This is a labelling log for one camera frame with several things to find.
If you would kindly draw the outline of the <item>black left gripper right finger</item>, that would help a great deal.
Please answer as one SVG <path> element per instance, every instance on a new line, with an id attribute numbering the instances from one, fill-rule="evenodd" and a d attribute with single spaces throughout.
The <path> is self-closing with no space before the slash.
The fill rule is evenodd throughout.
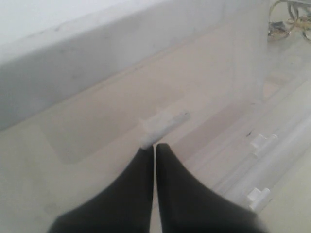
<path id="1" fill-rule="evenodd" d="M 168 144 L 156 147 L 157 196 L 164 233 L 262 233 L 255 213 L 204 186 Z"/>

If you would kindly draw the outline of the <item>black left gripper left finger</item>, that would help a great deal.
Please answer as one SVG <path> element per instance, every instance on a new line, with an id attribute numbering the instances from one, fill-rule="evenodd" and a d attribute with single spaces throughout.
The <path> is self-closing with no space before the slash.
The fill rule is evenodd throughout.
<path id="1" fill-rule="evenodd" d="M 148 233 L 154 195 L 154 148 L 139 149 L 94 198 L 59 216 L 51 233 Z"/>

